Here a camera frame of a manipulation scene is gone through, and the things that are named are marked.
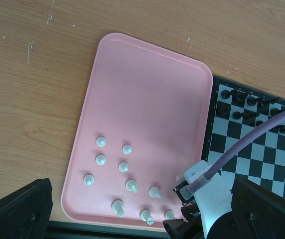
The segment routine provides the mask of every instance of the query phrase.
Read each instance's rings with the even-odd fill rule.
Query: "black chess piece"
[[[247,113],[243,112],[243,113],[240,113],[239,111],[236,111],[233,113],[233,118],[235,118],[236,120],[239,120],[241,119],[241,117],[246,117],[247,116]]]
[[[252,118],[254,118],[254,117],[259,117],[260,116],[260,113],[258,113],[258,112],[246,112],[246,116],[245,116],[245,118],[247,119],[247,120],[250,120],[250,119],[252,119]]]
[[[270,114],[271,114],[271,116],[276,116],[277,114],[280,114],[280,113],[282,113],[282,112],[284,112],[285,111],[285,109],[284,110],[279,110],[279,109],[277,109],[277,108],[274,108],[274,109],[272,109],[271,111],[270,111]]]
[[[265,97],[254,98],[253,96],[250,96],[249,98],[247,98],[247,104],[250,106],[255,106],[257,103],[260,104],[265,100]]]
[[[227,115],[229,114],[231,111],[231,107],[218,107],[217,112],[220,115]]]
[[[285,133],[285,125],[280,125],[280,133]]]
[[[248,96],[251,96],[252,95],[252,92],[245,92],[245,93],[237,93],[236,94],[236,100],[238,101],[238,102],[243,102],[243,101],[245,101],[246,100],[246,98],[248,97]]]
[[[221,92],[221,97],[224,99],[228,99],[230,96],[236,95],[236,93],[237,90],[231,90],[231,91],[224,90],[223,92]]]
[[[256,126],[259,126],[259,125],[262,124],[262,123],[263,123],[262,120],[258,120],[258,121],[256,122]]]

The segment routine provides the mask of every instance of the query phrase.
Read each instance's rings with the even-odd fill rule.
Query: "white chess piece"
[[[119,168],[119,171],[121,171],[123,173],[127,172],[129,170],[128,164],[126,162],[120,163],[118,168]]]
[[[123,147],[124,154],[131,154],[132,151],[133,151],[133,148],[129,144],[124,145]]]
[[[174,212],[172,210],[169,210],[168,212],[166,212],[164,214],[164,218],[166,220],[172,220],[172,219],[177,219],[175,216],[174,216]]]
[[[91,174],[88,174],[84,177],[84,183],[88,186],[92,185],[94,183],[94,176]]]
[[[124,216],[124,203],[121,200],[116,200],[112,204],[113,211],[122,218]]]
[[[98,137],[96,139],[96,144],[98,147],[104,147],[106,145],[107,141],[104,137]]]
[[[137,185],[135,180],[128,180],[126,182],[126,188],[128,191],[133,191],[134,193],[137,193]]]
[[[154,223],[154,220],[153,220],[149,210],[143,210],[141,212],[141,219],[144,222],[147,222],[148,225],[152,225]]]
[[[102,154],[98,155],[96,157],[96,163],[98,165],[104,165],[106,163],[106,157],[104,155],[102,155]]]
[[[161,199],[162,198],[162,195],[160,194],[160,191],[157,187],[151,187],[149,189],[149,195],[152,197],[152,198],[159,198]]]

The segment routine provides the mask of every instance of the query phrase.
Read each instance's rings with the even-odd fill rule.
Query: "purple cable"
[[[251,132],[242,137],[238,142],[236,142],[231,148],[227,150],[218,160],[215,162],[211,168],[203,175],[206,180],[210,180],[213,175],[215,175],[224,165],[226,165],[229,160],[240,152],[245,146],[253,142],[256,138],[260,137],[265,132],[278,126],[280,123],[285,122],[285,111],[272,117],[271,119],[265,121]],[[193,194],[201,187],[199,178],[193,181],[188,187],[187,192]]]

